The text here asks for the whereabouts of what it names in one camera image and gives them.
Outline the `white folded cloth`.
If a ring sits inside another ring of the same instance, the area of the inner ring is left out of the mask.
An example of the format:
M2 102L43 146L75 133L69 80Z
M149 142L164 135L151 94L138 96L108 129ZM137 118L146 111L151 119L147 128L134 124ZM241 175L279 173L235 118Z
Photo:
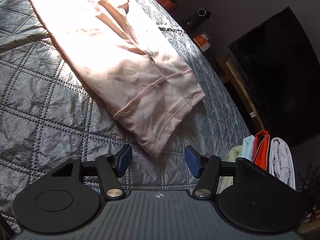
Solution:
M275 137L271 140L268 170L274 177L278 178L292 189L296 189L292 155L287 143L279 137Z

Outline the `pink garment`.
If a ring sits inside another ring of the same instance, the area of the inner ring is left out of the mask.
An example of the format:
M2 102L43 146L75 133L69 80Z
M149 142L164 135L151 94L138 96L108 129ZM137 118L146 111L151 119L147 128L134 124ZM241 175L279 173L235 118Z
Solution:
M113 118L158 157L204 91L157 25L133 0L29 1Z

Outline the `red bin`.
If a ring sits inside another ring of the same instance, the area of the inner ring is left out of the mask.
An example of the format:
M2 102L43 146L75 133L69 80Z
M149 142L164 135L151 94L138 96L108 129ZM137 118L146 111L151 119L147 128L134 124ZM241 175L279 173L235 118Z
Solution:
M178 8L178 4L172 0L156 0L165 10L173 11Z

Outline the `light blue folded cloth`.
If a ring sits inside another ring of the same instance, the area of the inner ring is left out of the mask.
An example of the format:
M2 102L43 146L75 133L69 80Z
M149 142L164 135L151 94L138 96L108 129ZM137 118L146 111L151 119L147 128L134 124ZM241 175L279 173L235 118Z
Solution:
M249 137L245 137L242 142L242 152L240 157L246 158L250 161L253 160L253 149L254 149L254 140L255 137L250 135Z

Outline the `black speaker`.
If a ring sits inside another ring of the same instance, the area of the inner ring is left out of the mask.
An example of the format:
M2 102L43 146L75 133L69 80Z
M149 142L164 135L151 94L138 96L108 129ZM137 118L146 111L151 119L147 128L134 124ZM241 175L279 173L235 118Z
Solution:
M197 29L206 20L210 19L211 12L207 8L201 8L196 14L186 19L185 24L189 29Z

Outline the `grey quilted bedspread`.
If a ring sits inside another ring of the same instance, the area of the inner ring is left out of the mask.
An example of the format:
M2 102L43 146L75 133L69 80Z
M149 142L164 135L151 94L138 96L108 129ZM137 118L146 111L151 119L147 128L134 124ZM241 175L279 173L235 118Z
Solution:
M66 159L84 161L132 146L121 184L131 190L191 190L183 148L226 159L249 130L220 78L178 23L155 0L137 2L193 69L205 92L150 158L134 136L112 119L54 48L28 0L1 0L1 215L15 231L12 202L20 191Z

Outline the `orange box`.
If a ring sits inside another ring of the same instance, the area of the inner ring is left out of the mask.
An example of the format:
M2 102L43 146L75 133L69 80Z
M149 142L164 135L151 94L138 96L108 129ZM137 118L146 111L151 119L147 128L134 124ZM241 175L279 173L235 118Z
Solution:
M199 34L193 38L193 41L199 47L202 52L207 51L210 48L209 38L206 34Z

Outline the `orange folded cloth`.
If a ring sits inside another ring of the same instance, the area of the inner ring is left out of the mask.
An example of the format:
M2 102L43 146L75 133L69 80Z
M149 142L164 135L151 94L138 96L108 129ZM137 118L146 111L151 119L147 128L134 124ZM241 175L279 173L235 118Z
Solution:
M269 144L270 136L268 131L261 130L255 135L252 162L265 171L268 165Z

